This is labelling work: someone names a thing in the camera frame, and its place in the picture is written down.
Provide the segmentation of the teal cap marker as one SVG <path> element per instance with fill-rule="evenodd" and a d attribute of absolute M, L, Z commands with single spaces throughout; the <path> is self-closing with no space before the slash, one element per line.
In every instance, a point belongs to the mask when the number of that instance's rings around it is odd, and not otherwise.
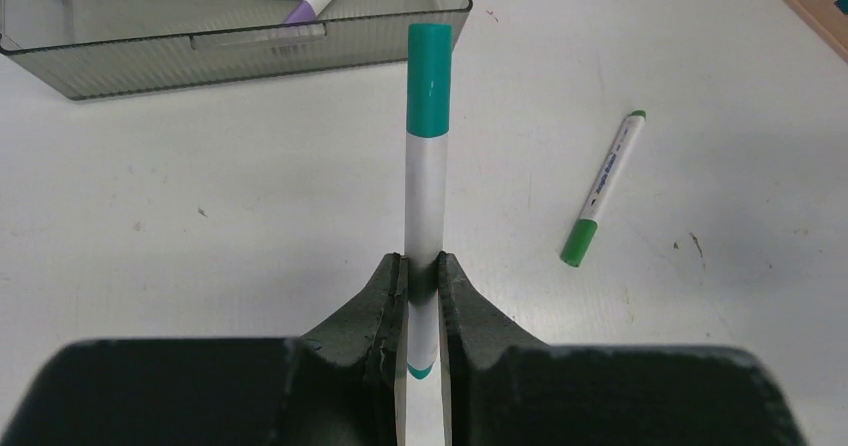
<path fill-rule="evenodd" d="M 443 250 L 453 31 L 408 29 L 404 255 L 408 260 L 407 370 L 426 378 L 438 339 L 437 262 Z"/>

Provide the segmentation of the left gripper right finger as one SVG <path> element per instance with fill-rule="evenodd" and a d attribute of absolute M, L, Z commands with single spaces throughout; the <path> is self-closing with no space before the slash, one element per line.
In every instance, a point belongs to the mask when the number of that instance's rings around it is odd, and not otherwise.
<path fill-rule="evenodd" d="M 802 445 L 750 353 L 711 345 L 549 345 L 438 259 L 449 445 Z"/>

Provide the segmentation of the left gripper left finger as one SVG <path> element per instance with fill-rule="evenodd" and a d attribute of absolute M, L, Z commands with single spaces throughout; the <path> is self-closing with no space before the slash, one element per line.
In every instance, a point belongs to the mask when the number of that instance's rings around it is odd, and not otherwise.
<path fill-rule="evenodd" d="M 398 445 L 407 262 L 297 337 L 95 339 L 39 371 L 5 445 Z"/>

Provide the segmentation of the clear grey drawer organizer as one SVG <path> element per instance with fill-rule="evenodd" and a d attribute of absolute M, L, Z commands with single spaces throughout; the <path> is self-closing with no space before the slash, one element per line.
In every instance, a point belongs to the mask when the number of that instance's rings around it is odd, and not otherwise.
<path fill-rule="evenodd" d="M 472 0 L 1 0 L 1 53 L 71 100 L 403 61 L 413 23 L 460 33 Z"/>

